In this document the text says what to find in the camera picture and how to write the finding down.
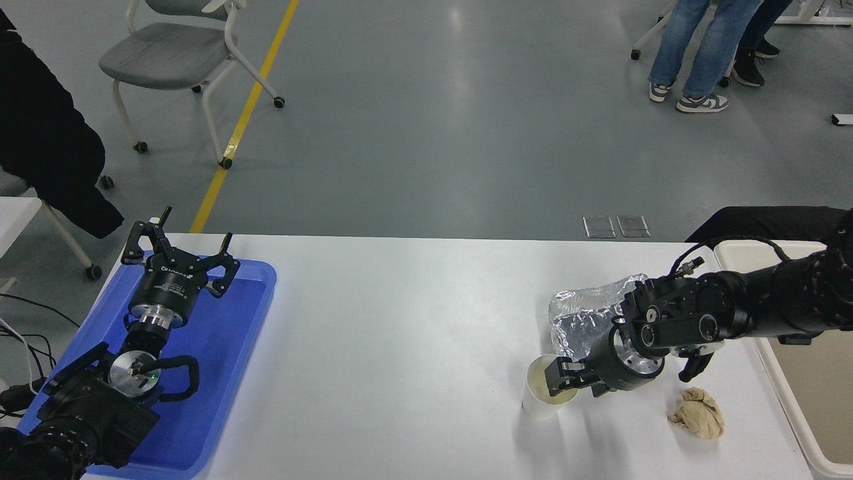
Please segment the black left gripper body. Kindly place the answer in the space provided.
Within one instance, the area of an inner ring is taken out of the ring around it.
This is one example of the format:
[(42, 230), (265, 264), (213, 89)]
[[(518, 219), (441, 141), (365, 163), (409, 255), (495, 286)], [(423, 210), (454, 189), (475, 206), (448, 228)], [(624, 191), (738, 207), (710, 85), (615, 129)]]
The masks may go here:
[(204, 271), (189, 271), (189, 264), (168, 264), (160, 255), (145, 261), (145, 271), (130, 301), (130, 313), (141, 315), (162, 307), (177, 315), (190, 315), (202, 287), (207, 285)]

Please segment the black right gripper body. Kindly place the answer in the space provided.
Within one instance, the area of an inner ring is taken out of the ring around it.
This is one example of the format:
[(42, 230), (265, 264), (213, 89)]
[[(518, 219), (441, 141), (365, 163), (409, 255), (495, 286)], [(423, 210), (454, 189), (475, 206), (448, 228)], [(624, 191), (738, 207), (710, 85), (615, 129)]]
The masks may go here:
[(657, 359), (640, 355), (630, 337), (616, 326), (596, 341), (585, 365), (607, 389), (635, 390), (658, 377)]

